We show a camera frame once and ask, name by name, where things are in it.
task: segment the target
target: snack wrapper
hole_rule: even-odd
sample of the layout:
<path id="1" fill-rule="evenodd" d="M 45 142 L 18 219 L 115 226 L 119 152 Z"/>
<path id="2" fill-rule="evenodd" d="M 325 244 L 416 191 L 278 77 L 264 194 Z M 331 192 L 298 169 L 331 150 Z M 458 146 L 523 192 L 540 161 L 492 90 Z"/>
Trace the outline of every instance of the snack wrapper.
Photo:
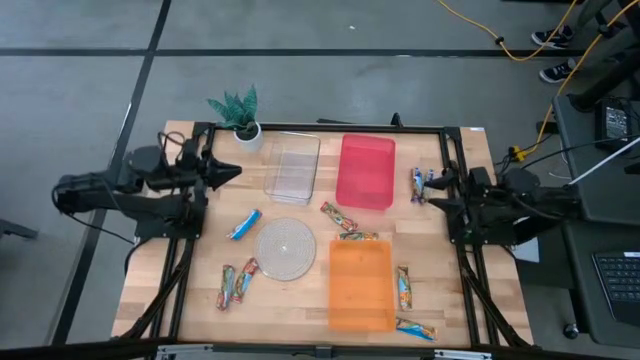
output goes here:
<path id="1" fill-rule="evenodd" d="M 425 182 L 432 181 L 434 176 L 435 176 L 435 171 L 433 171 L 433 169 L 429 169 L 429 171 L 427 172 L 427 179 L 425 180 Z M 431 192 L 433 192 L 432 188 L 428 186 L 424 186 L 422 188 L 422 197 L 428 200 L 431 197 Z"/>
<path id="2" fill-rule="evenodd" d="M 435 328 L 400 318 L 396 318 L 396 330 L 431 342 L 435 342 L 438 339 L 438 333 Z"/>
<path id="3" fill-rule="evenodd" d="M 409 267 L 398 266 L 398 296 L 400 297 L 400 307 L 402 311 L 409 311 L 412 308 L 411 283 L 409 282 Z"/>
<path id="4" fill-rule="evenodd" d="M 423 203 L 422 190 L 424 190 L 422 173 L 420 172 L 420 169 L 413 168 L 411 169 L 411 202 Z"/>
<path id="5" fill-rule="evenodd" d="M 340 213 L 338 209 L 336 209 L 333 205 L 329 204 L 328 202 L 325 201 L 322 207 L 320 208 L 320 210 L 323 213 L 329 215 L 329 217 L 333 221 L 335 221 L 336 224 L 342 226 L 342 228 L 347 230 L 348 232 L 354 232 L 356 231 L 356 229 L 358 229 L 358 223 L 342 215 L 342 213 Z"/>
<path id="6" fill-rule="evenodd" d="M 242 238 L 242 236 L 246 234 L 247 231 L 249 231 L 249 229 L 251 229 L 251 227 L 256 223 L 256 221 L 260 219 L 260 216 L 262 216 L 262 213 L 260 212 L 260 210 L 258 209 L 251 210 L 251 214 L 249 214 L 249 217 L 245 221 L 243 221 L 240 225 L 236 226 L 236 228 L 233 229 L 232 232 L 227 234 L 227 237 L 231 238 L 232 240 L 240 240 L 240 238 Z"/>
<path id="7" fill-rule="evenodd" d="M 354 232 L 340 234 L 340 240 L 378 240 L 378 233 Z"/>
<path id="8" fill-rule="evenodd" d="M 231 300 L 237 302 L 238 304 L 242 303 L 242 298 L 244 294 L 247 292 L 247 288 L 249 287 L 249 282 L 251 282 L 251 278 L 256 273 L 258 269 L 258 262 L 255 258 L 249 259 L 247 264 L 242 269 L 242 272 L 238 276 L 238 280 L 236 280 L 236 285 L 233 287 L 233 294 L 231 295 Z"/>
<path id="9" fill-rule="evenodd" d="M 216 308 L 220 311 L 225 311 L 229 306 L 229 299 L 231 299 L 231 292 L 233 291 L 233 278 L 236 276 L 236 271 L 231 265 L 222 266 L 222 283 L 220 284 L 220 292 L 216 299 Z"/>

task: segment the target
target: potted plant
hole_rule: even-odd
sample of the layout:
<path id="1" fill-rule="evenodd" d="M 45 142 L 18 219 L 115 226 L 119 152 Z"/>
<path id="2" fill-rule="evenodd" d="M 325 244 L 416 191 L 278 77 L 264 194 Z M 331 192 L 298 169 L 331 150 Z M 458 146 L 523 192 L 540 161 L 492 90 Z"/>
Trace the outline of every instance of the potted plant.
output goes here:
<path id="1" fill-rule="evenodd" d="M 231 96 L 225 91 L 224 100 L 226 105 L 215 99 L 207 99 L 209 106 L 224 119 L 220 126 L 233 130 L 236 141 L 246 151 L 256 152 L 260 150 L 264 139 L 260 124 L 255 119 L 256 111 L 258 110 L 256 88 L 252 85 L 244 100 L 240 100 L 237 93 L 235 96 Z"/>

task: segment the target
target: red plastic bin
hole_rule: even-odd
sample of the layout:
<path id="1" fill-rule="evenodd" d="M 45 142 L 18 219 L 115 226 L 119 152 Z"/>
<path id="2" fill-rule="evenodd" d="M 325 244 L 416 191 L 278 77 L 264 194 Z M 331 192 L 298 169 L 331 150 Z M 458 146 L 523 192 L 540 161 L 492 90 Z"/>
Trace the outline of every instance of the red plastic bin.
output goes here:
<path id="1" fill-rule="evenodd" d="M 336 201 L 343 206 L 385 210 L 393 204 L 396 143 L 365 135 L 344 135 Z"/>

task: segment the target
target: shoe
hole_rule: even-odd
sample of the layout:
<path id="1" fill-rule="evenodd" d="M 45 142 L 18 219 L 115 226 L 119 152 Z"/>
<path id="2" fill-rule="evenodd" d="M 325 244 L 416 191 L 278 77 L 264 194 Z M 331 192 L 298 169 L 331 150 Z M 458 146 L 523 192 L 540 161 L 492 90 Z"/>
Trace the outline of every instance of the shoe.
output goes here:
<path id="1" fill-rule="evenodd" d="M 562 25 L 558 32 L 549 39 L 553 30 L 549 31 L 536 31 L 531 34 L 531 40 L 540 46 L 550 47 L 552 49 L 566 49 L 569 47 L 569 43 L 573 38 L 573 30 L 567 25 Z"/>
<path id="2" fill-rule="evenodd" d="M 563 82 L 569 77 L 571 70 L 573 70 L 573 68 L 575 67 L 575 60 L 569 59 L 560 65 L 540 70 L 540 79 L 549 84 Z"/>

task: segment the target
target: artificial plant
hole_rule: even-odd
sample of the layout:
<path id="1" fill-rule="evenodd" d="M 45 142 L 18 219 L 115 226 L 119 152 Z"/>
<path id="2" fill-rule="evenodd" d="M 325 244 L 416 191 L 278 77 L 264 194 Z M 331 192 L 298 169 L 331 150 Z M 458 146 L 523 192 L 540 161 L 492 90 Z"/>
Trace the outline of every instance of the artificial plant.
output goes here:
<path id="1" fill-rule="evenodd" d="M 255 119 L 256 111 L 258 111 L 256 88 L 251 85 L 251 89 L 249 89 L 244 100 L 240 100 L 237 93 L 235 96 L 231 96 L 225 91 L 224 100 L 226 105 L 215 99 L 207 99 L 209 106 L 224 119 L 220 126 L 234 130 L 242 140 L 253 139 L 258 133 Z"/>

